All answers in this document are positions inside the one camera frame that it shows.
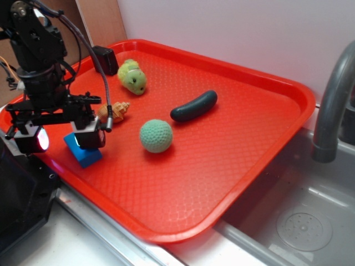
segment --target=toy cucumber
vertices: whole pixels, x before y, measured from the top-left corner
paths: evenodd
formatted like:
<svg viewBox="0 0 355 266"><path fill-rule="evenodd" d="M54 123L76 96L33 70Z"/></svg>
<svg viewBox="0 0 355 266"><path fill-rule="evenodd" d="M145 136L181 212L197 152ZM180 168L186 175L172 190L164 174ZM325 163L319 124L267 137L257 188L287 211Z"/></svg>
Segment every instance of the toy cucumber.
<svg viewBox="0 0 355 266"><path fill-rule="evenodd" d="M177 122L186 122L203 115L209 111L217 102L217 93L208 90L191 102L174 108L170 117Z"/></svg>

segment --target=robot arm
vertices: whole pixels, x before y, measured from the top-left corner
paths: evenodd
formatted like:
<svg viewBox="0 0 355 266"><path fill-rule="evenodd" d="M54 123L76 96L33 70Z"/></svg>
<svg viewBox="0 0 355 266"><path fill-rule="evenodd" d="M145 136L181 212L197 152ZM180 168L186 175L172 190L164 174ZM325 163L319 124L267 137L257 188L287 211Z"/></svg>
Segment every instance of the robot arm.
<svg viewBox="0 0 355 266"><path fill-rule="evenodd" d="M63 59L67 51L62 36L49 19L45 24L39 21L33 2L0 1L0 27L3 29L0 39L10 39L20 66L17 75L24 82L28 97L28 100L6 106L13 124L6 138L14 138L22 153L44 152L42 148L28 150L20 146L30 147L26 141L32 141L32 135L43 125L70 122L81 148L103 147L103 130L109 132L110 127L107 130L91 109L91 104L100 104L101 98L90 96L90 93L77 96L69 93L61 67L61 64L67 66ZM73 70L69 71L74 78ZM33 126L38 130L29 130Z"/></svg>

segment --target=faucet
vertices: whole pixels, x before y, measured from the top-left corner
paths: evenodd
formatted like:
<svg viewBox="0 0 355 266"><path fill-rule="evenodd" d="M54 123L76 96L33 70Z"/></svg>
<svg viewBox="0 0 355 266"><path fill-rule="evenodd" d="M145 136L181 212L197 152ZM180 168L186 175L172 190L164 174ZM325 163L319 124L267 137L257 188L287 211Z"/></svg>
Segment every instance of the faucet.
<svg viewBox="0 0 355 266"><path fill-rule="evenodd" d="M312 158L332 162L338 138L355 145L355 40L339 57L329 78L312 140Z"/></svg>

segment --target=black device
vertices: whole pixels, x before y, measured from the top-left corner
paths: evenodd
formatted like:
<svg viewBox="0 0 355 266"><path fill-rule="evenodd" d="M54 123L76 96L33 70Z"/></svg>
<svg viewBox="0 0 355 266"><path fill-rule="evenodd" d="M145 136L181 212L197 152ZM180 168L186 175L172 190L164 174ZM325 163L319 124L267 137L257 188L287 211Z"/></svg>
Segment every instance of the black device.
<svg viewBox="0 0 355 266"><path fill-rule="evenodd" d="M0 257L49 217L59 177L35 156L13 156L0 138Z"/></svg>
<svg viewBox="0 0 355 266"><path fill-rule="evenodd" d="M98 45L94 46L93 50L97 58L99 59L100 65L104 70L104 73L110 76L117 74L119 66L114 51L110 48Z"/></svg>

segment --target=green ball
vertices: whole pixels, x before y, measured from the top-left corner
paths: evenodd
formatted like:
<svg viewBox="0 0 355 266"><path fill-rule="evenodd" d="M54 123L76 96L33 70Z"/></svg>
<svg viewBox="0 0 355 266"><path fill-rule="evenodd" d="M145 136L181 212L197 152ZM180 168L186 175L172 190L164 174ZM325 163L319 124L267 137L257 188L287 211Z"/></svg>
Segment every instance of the green ball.
<svg viewBox="0 0 355 266"><path fill-rule="evenodd" d="M167 122L153 119L141 127L139 137L148 151L157 154L170 147L173 141L173 130Z"/></svg>

